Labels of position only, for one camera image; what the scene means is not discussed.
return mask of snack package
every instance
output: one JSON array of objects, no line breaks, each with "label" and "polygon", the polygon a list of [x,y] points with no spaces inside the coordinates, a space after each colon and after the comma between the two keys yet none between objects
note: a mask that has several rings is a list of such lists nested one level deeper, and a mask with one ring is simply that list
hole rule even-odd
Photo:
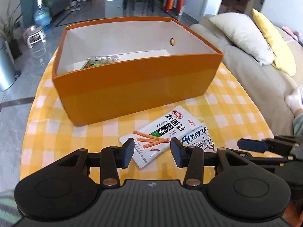
[{"label": "snack package", "polygon": [[114,63],[119,59],[119,56],[92,56],[86,60],[81,69]]},{"label": "snack package", "polygon": [[177,106],[169,113],[152,121],[148,125],[119,139],[124,144],[133,138],[135,150],[133,160],[143,168],[161,152],[170,146],[170,139],[181,139],[202,124],[183,107]]},{"label": "snack package", "polygon": [[189,145],[196,146],[202,148],[206,152],[214,152],[216,150],[215,144],[211,139],[204,122],[202,122],[202,125],[200,127],[183,136],[180,139],[180,142],[185,147]]}]

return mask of trash can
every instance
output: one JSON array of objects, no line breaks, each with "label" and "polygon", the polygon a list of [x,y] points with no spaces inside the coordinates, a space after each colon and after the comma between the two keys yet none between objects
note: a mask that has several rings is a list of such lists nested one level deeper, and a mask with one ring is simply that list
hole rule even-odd
[{"label": "trash can", "polygon": [[0,39],[0,91],[8,89],[16,81],[16,69],[6,51],[5,41]]}]

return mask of open box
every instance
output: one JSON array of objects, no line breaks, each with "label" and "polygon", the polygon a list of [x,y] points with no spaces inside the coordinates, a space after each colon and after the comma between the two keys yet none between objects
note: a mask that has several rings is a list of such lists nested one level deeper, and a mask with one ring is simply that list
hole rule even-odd
[{"label": "open box", "polygon": [[[88,57],[111,55],[119,62],[81,69]],[[66,27],[53,82],[70,120],[83,126],[203,95],[222,58],[172,18],[100,19]]]}]

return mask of yellow and white tablecloth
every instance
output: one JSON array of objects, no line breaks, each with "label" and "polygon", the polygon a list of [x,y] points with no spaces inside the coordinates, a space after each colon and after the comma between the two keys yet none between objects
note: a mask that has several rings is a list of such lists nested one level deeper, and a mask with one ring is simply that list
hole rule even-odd
[{"label": "yellow and white tablecloth", "polygon": [[[148,124],[177,105],[204,120],[216,147],[237,149],[240,138],[260,140],[273,137],[258,108],[223,64],[204,96],[75,127],[68,119],[53,86],[53,61],[54,57],[45,70],[29,114],[22,147],[21,179],[79,148],[87,148],[93,153],[107,146],[121,146],[119,137]],[[266,152],[263,156],[270,156],[270,153]],[[121,182],[124,179],[183,181],[186,171],[185,168],[176,167],[169,149],[141,170],[134,161],[127,169],[118,170]],[[213,168],[206,169],[204,182],[213,176]],[[99,183],[99,169],[91,168],[90,177]]]}]

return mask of white pillow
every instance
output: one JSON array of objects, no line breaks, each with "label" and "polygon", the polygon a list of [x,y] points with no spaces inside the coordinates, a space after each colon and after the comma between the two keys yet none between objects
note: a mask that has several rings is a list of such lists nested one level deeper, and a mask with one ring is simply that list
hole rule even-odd
[{"label": "white pillow", "polygon": [[222,13],[209,18],[223,33],[262,65],[275,60],[274,53],[254,22],[241,13]]}]

